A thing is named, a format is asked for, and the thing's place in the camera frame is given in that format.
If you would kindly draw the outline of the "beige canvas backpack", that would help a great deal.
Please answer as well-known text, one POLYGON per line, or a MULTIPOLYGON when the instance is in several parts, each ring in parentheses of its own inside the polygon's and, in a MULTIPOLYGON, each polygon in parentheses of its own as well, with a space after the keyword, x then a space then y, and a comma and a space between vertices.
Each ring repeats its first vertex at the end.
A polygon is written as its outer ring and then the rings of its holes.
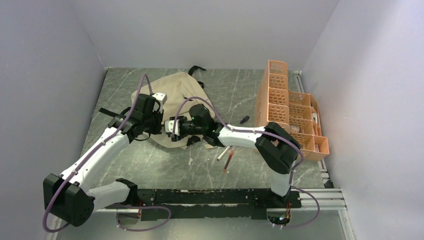
POLYGON ((171 138, 164 132, 164 123, 170 117, 174 117, 176 113, 187 117, 189 115, 189 108, 198 102, 193 98, 196 94, 204 99, 207 98, 202 88, 203 83, 192 77, 192 73, 195 69, 197 69, 197 67, 193 66, 188 73, 177 72, 155 80, 154 82, 150 82, 146 74, 143 75, 141 81, 147 84, 139 87, 132 93, 131 106, 125 108, 121 113, 111 112, 105 108, 100 109, 101 113, 111 116, 112 120, 109 122, 108 127, 96 144, 103 149, 107 145, 116 144, 119 139, 123 140, 125 144, 130 144, 134 141, 140 142, 140 136, 146 135, 149 139, 152 139, 162 147, 168 149, 185 149, 190 144, 189 140, 185 139, 172 142, 171 138), (143 133, 138 137, 130 137, 128 134, 131 127, 130 116, 135 108, 138 95, 146 94, 152 96, 155 93, 165 93, 167 95, 166 103, 161 104, 161 110, 163 110, 161 134, 148 135, 147 133, 143 133))

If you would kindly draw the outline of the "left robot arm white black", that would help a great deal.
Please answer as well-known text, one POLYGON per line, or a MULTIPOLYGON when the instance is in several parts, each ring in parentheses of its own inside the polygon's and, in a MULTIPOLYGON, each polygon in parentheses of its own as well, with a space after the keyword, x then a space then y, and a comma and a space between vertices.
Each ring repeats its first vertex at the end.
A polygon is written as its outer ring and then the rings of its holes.
POLYGON ((49 174, 43 181, 45 215, 52 214, 74 227, 85 223, 92 213, 110 205, 126 208, 141 206, 138 186, 124 178, 101 187, 92 183, 101 170, 143 133, 159 135, 162 131, 165 93, 140 93, 131 107, 121 113, 105 108, 100 112, 112 120, 97 142, 61 174, 49 174))

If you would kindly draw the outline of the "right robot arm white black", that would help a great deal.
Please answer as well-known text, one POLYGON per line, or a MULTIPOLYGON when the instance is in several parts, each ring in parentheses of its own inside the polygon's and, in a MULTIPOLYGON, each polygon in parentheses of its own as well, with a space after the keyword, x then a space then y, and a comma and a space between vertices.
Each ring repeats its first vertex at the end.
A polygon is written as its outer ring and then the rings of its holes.
POLYGON ((189 117, 173 116, 164 122, 173 142, 187 136, 202 136, 214 147, 243 147, 257 150, 272 170, 270 202, 282 207, 289 200, 291 172, 300 154, 299 143, 278 123, 260 127, 237 127, 216 121, 203 104, 189 109, 189 117))

